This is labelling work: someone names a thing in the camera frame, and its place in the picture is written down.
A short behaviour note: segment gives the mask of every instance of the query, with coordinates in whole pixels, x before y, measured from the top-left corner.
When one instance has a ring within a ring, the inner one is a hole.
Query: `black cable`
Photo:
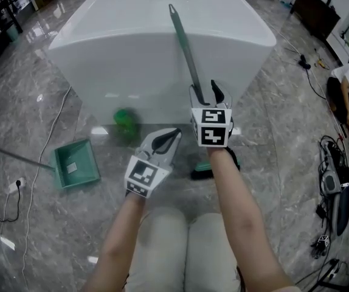
[[[331,136],[329,136],[329,135],[323,135],[322,136],[322,138],[320,139],[320,144],[322,144],[322,141],[324,140],[324,139],[330,139],[331,141],[333,141],[333,143],[334,143],[334,145],[336,146],[336,150],[337,151],[339,151],[339,153],[344,157],[344,167],[347,167],[348,166],[348,161],[347,161],[347,155],[346,155],[346,148],[345,148],[345,144],[344,144],[344,142],[342,142],[342,146],[343,146],[343,148],[344,148],[344,150],[342,151],[341,149],[340,149],[340,147],[338,146],[338,139],[337,139],[337,141],[335,141]]]
[[[321,172],[320,167],[322,164],[326,164],[325,170]],[[327,171],[328,164],[326,162],[326,159],[324,159],[318,166],[318,174],[319,174],[319,195],[322,197],[322,204],[324,203],[324,199],[327,199],[327,196],[325,195],[325,192],[323,191],[322,188],[322,177]]]
[[[235,155],[234,151],[229,146],[225,147],[224,149],[226,149],[229,152],[231,158],[234,161],[234,164],[236,165],[237,169],[240,171],[241,167],[238,165],[237,156]]]
[[[325,97],[319,95],[319,94],[317,93],[317,91],[315,91],[313,85],[311,84],[311,80],[309,79],[308,70],[305,69],[305,71],[306,71],[306,73],[307,73],[308,83],[309,83],[309,86],[311,87],[311,89],[313,89],[313,91],[315,92],[315,94],[318,95],[321,99],[324,99],[324,100],[325,100],[325,99],[326,99]]]
[[[330,263],[333,259],[330,259],[327,261],[326,264]],[[313,272],[309,273],[308,275],[306,275],[305,277],[301,278],[298,282],[295,283],[295,285],[298,285],[300,282],[302,282],[303,280],[307,279],[309,276],[315,274],[317,271],[319,271],[322,267],[319,267],[318,269],[314,270]]]
[[[327,227],[328,227],[328,218],[327,218],[327,220],[326,220],[326,231],[327,231]],[[330,253],[330,250],[331,250],[331,226],[330,226],[330,228],[328,229],[328,239],[329,239],[329,241],[330,241],[330,244],[328,245],[328,250],[327,250],[326,258],[325,258],[325,260],[323,261],[322,267],[320,268],[317,281],[319,281],[320,274],[322,273],[323,267],[325,266],[326,260],[327,260],[327,258],[328,258],[328,254]]]
[[[18,188],[18,195],[19,195],[19,197],[18,197],[18,205],[17,205],[17,210],[16,210],[16,218],[14,218],[14,219],[6,218],[5,220],[0,218],[0,223],[5,223],[5,222],[13,223],[14,221],[17,221],[18,218],[19,218],[19,202],[21,201],[21,191],[20,191],[19,187],[21,185],[21,181],[17,180],[15,182],[15,184],[16,184],[16,188]]]

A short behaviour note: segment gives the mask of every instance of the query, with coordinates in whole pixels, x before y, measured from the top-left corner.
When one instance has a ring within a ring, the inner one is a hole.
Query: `marble floor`
[[[69,85],[46,55],[50,42],[84,0],[54,0],[23,26],[24,33],[0,58],[0,145],[28,158],[38,159],[50,126]],[[318,53],[333,68],[335,59],[325,45],[311,36],[289,9],[278,0],[246,0],[262,18],[284,34],[313,66],[325,85],[329,71],[314,67]],[[326,103],[309,87],[297,65],[297,55],[274,30],[277,45],[240,102],[233,106],[239,134],[230,139],[241,161],[242,174],[264,215],[273,250],[284,269],[298,280],[321,266],[310,256],[309,245],[322,233],[315,214],[319,202],[317,142],[324,134],[336,137]],[[113,130],[97,134],[98,123],[72,90],[55,131],[44,152],[76,139],[89,137],[102,176],[96,185],[62,192],[52,175],[40,171],[33,190],[30,234],[25,275],[30,291],[78,291],[94,265],[100,245],[123,197],[123,175],[137,144],[125,144]],[[190,181],[189,173],[206,156],[193,140],[189,126],[184,132],[175,170],[166,184],[149,200],[148,207],[180,208],[189,220],[205,212],[218,212],[212,180]],[[158,126],[141,127],[141,135]],[[5,224],[3,237],[15,250],[0,243],[0,291],[25,291],[22,277],[24,235],[30,187],[36,168],[0,154],[0,216],[8,185],[23,176],[19,220]],[[16,213],[18,196],[10,197],[7,217]],[[348,263],[349,225],[332,244],[330,258]],[[348,276],[333,282],[344,283]]]

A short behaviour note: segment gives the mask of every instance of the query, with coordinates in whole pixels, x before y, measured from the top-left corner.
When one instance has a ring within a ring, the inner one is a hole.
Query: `forearm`
[[[208,153],[229,241],[239,236],[243,239],[243,229],[263,229],[260,208],[230,154],[225,149],[212,148]]]
[[[249,291],[292,285],[266,235],[260,208],[225,149],[208,149],[224,227]]]
[[[340,90],[342,91],[342,95],[344,97],[345,107],[347,110],[347,113],[349,114],[349,92],[348,92],[348,86],[342,82],[340,85]]]
[[[144,205],[145,199],[134,193],[126,197],[83,291],[121,291],[133,259]]]

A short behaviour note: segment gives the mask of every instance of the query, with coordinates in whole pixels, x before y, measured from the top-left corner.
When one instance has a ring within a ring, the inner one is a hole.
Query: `electrical outlet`
[[[22,191],[22,188],[25,188],[26,186],[26,180],[24,178],[18,178],[17,180],[21,182],[21,185],[19,186],[19,190]],[[9,185],[9,193],[14,193],[17,191],[18,191],[18,187],[16,186],[16,181],[14,181]]]

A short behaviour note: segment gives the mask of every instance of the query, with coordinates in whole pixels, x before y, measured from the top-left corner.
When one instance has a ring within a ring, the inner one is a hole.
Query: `green dustpan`
[[[89,139],[57,148],[50,154],[55,183],[61,189],[88,184],[100,179]]]

